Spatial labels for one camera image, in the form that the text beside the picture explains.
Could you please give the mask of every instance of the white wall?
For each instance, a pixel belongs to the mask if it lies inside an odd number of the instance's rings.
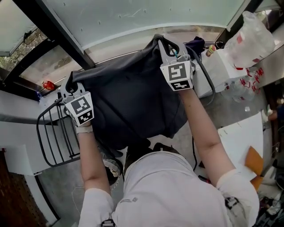
[[[36,120],[42,109],[39,103],[0,90],[0,120]]]
[[[69,119],[65,121],[73,151],[74,153],[78,153],[79,149],[71,129],[71,124],[68,122]],[[54,128],[62,156],[64,160],[69,160],[69,153],[61,129],[59,126],[54,126]],[[39,126],[39,131],[47,160],[51,164],[55,164],[43,125]],[[55,159],[57,163],[60,163],[62,160],[51,126],[47,126],[47,132]],[[7,148],[5,158],[10,172],[33,175],[36,172],[50,168],[43,158],[35,125],[0,121],[0,147]]]

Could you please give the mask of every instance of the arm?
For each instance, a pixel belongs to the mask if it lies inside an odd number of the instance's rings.
[[[93,132],[79,133],[81,174],[85,190],[99,188],[110,194],[107,173]]]
[[[199,156],[212,184],[235,169],[221,143],[218,132],[193,89],[179,92]]]

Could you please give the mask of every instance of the white box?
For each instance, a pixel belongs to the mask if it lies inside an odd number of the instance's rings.
[[[205,51],[202,52],[202,63],[207,70],[209,77],[216,89],[216,92],[221,92],[226,88],[226,83],[246,76],[246,69],[237,70],[228,62],[224,49],[216,50],[210,57],[207,57]],[[198,97],[204,97],[212,93],[210,85],[201,70],[200,66],[196,64],[196,73],[194,75],[194,89]]]

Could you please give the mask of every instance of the floor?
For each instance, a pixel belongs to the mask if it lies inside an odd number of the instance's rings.
[[[208,102],[209,97],[202,99]],[[265,109],[267,105],[264,92],[256,95],[253,101],[237,103],[234,100],[227,100],[221,93],[217,93],[213,103],[206,107],[216,128],[224,127],[237,121],[246,119]],[[270,126],[264,131],[264,165],[269,163],[272,147],[272,132]],[[194,158],[191,144],[191,132],[186,123],[176,133],[173,139],[164,136],[150,138],[151,148],[156,142],[172,145],[187,161],[194,165]],[[202,169],[197,168],[196,173],[200,174]],[[58,226],[71,227],[79,223],[79,212],[82,209],[84,189],[80,175],[80,162],[75,161],[56,168],[44,170],[39,175],[40,182],[57,214],[61,217]],[[123,196],[123,181],[120,180],[117,187],[111,192],[115,203]]]

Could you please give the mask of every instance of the wristwatch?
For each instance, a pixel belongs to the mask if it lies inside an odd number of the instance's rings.
[[[86,127],[77,127],[76,126],[76,133],[90,133],[93,131],[92,125]]]

